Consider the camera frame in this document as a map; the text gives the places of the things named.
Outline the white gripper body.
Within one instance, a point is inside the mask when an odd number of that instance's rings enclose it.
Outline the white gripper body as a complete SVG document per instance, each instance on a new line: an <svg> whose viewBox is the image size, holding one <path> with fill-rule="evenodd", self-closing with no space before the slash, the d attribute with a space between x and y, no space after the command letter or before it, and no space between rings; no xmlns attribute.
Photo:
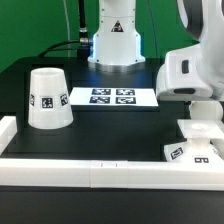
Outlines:
<svg viewBox="0 0 224 224"><path fill-rule="evenodd" d="M156 97L165 101L195 101L208 99L211 87L202 80L196 69L200 46L169 51L156 80Z"/></svg>

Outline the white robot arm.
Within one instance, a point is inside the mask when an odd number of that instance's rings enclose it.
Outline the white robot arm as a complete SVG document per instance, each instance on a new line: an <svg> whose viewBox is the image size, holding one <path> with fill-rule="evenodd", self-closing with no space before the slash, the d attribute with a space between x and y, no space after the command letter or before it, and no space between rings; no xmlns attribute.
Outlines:
<svg viewBox="0 0 224 224"><path fill-rule="evenodd" d="M224 101L224 0L176 0L196 45L166 54L156 80L160 100ZM145 62L135 29L136 0L99 0L99 28L89 66L126 72Z"/></svg>

